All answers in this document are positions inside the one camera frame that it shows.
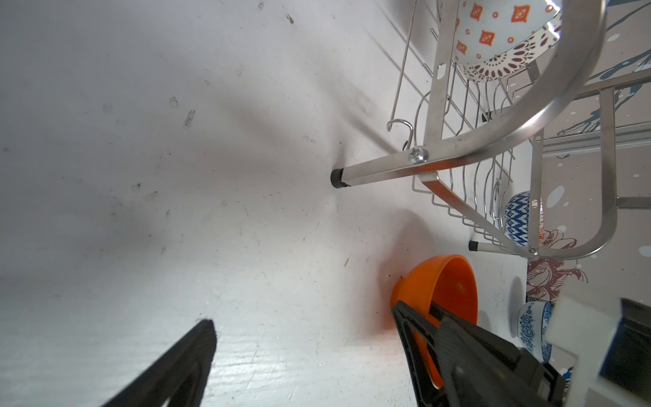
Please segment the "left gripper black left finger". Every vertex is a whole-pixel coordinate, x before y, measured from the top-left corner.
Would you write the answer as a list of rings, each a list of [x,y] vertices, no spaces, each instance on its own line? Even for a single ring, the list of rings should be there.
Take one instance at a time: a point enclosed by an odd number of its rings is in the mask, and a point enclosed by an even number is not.
[[[203,319],[105,405],[201,405],[216,349],[215,324]]]

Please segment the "orange plastic bowl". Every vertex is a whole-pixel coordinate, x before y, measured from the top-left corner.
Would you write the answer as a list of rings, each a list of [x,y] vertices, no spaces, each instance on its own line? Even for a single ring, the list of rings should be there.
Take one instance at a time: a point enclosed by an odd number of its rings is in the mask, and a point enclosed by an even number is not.
[[[476,278],[469,261],[458,254],[439,255],[427,259],[416,266],[407,276],[402,277],[393,288],[391,308],[404,302],[419,315],[440,327],[440,319],[430,314],[432,303],[442,306],[457,317],[477,325],[479,316]],[[414,329],[406,329],[394,317],[405,354],[408,354],[409,341],[406,333],[413,335],[415,356],[424,362],[427,381],[434,388],[442,388],[443,381],[434,359],[430,356],[427,341]]]

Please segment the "steel wire dish rack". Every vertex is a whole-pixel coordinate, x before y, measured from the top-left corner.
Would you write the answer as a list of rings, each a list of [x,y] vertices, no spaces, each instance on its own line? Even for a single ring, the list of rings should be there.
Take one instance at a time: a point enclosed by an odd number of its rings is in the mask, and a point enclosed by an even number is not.
[[[335,188],[415,176],[434,195],[461,217],[498,241],[495,251],[527,259],[581,259],[597,253],[612,239],[620,210],[647,210],[647,197],[624,197],[617,192],[615,163],[615,91],[649,82],[648,71],[639,71],[606,81],[589,83],[588,76],[598,62],[605,32],[604,1],[566,1],[563,4],[562,36],[548,67],[540,71],[529,67],[532,86],[524,98],[503,115],[459,136],[444,137],[445,110],[451,104],[449,81],[454,71],[453,40],[460,5],[456,1],[437,3],[439,34],[432,86],[426,95],[429,103],[421,142],[410,140],[404,151],[332,171]],[[572,249],[545,249],[539,242],[541,199],[541,159],[544,128],[573,101],[598,97],[600,108],[601,203],[598,231],[586,243]],[[485,215],[457,196],[440,180],[443,170],[465,167],[493,159],[519,144],[533,145],[531,201],[528,242],[514,244]]]

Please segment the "white lattice pattern bowl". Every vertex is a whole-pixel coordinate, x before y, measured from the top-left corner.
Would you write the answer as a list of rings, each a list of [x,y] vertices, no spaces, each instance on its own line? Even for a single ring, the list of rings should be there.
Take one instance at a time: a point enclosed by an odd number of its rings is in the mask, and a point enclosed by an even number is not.
[[[525,70],[559,41],[561,23],[562,13],[558,13],[512,49],[479,64],[465,65],[463,70],[466,78],[476,82],[497,81]]]

